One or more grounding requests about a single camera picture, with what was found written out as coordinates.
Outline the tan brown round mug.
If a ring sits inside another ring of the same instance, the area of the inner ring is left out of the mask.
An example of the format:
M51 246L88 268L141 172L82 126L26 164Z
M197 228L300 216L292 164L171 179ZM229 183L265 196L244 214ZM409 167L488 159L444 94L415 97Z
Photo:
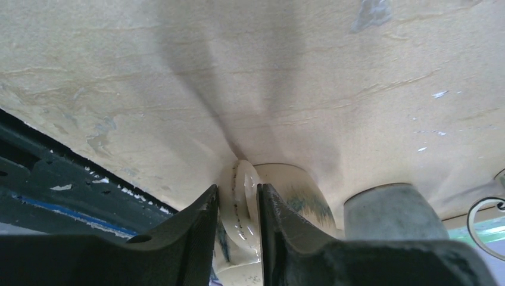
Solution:
M303 169L288 164L253 166L238 160L223 168L217 181L218 224L213 271L221 285L262 285L257 186L271 184L287 205L314 226L344 238L323 193Z

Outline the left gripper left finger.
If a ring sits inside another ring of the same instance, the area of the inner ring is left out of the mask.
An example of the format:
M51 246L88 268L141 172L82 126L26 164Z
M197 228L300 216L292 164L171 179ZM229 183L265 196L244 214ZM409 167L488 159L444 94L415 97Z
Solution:
M217 227L212 185L123 244L95 235L3 235L2 285L208 285Z

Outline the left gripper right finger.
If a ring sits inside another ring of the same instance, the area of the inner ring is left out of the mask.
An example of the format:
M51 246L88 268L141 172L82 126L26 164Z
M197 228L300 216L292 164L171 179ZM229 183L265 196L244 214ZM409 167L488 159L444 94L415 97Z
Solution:
M485 262L453 240L341 241L257 187L264 285L495 285Z

